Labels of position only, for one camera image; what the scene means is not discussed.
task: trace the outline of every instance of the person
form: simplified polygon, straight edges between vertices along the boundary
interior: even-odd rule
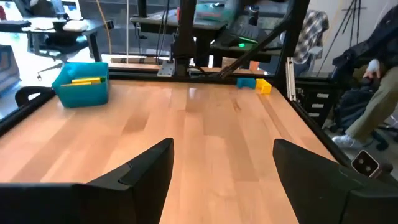
[[[376,27],[372,35],[376,34],[383,25],[398,19],[398,6],[393,7]],[[382,124],[395,110],[398,103],[398,37],[386,42],[371,60],[363,77],[381,79],[380,87],[368,103],[365,112],[345,132],[332,140],[339,147],[362,147],[380,124]]]

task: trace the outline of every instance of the black metal frame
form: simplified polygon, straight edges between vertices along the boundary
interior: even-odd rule
[[[284,48],[279,61],[279,67],[274,77],[264,75],[248,75],[234,73],[224,79],[220,77],[212,77],[203,75],[200,72],[192,72],[190,76],[186,77],[158,77],[157,71],[142,70],[142,69],[128,69],[128,68],[110,68],[109,77],[114,80],[145,80],[145,81],[164,81],[164,82],[187,82],[187,83],[216,83],[216,84],[236,84],[236,79],[239,77],[251,77],[251,78],[265,78],[273,86],[275,86],[282,95],[286,98],[286,76],[285,76],[285,62],[286,58],[293,55],[299,32],[302,26],[302,21],[307,10],[307,5],[303,4],[297,10],[292,10],[302,20],[292,20],[292,25],[288,26],[288,31],[284,40]],[[296,78],[297,88],[329,88],[331,90],[338,90],[339,87],[330,83],[327,79],[320,80],[315,78]],[[44,91],[38,97],[19,107],[18,110],[6,116],[0,121],[0,136],[7,133],[11,128],[19,124],[23,119],[32,114],[35,110],[40,108],[44,103],[50,100],[55,95],[54,91]],[[299,103],[287,100],[291,107],[298,113],[308,127],[313,131],[317,138],[323,143],[323,145],[330,151],[332,156],[342,165],[351,167],[351,161],[346,154],[344,154],[336,144],[322,131],[321,127],[309,117],[308,113],[300,106]],[[379,177],[381,181],[387,182],[398,186],[396,181],[391,175],[382,175]]]

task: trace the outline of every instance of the yellow toy piece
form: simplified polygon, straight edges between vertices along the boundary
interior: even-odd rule
[[[79,78],[79,79],[72,80],[72,83],[85,83],[85,82],[91,82],[92,84],[97,84],[97,83],[101,83],[101,78],[100,77]]]
[[[272,86],[265,79],[256,79],[256,89],[260,90],[261,94],[270,94]]]
[[[75,82],[71,84],[63,84],[61,86],[74,86],[74,85],[91,85],[92,82]]]

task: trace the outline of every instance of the wooden tabletop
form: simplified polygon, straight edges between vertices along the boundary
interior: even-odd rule
[[[276,89],[112,81],[107,105],[65,109],[55,97],[5,134],[0,182],[86,183],[167,137],[175,160],[161,223],[297,223],[273,140],[332,159]]]

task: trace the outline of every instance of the person's leg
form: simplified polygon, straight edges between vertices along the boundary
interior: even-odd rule
[[[380,87],[368,103],[364,114],[346,130],[347,137],[364,142],[370,133],[394,112],[397,103],[398,67],[394,67],[381,79]],[[333,138],[333,140],[338,144],[342,143],[339,141],[342,139]]]

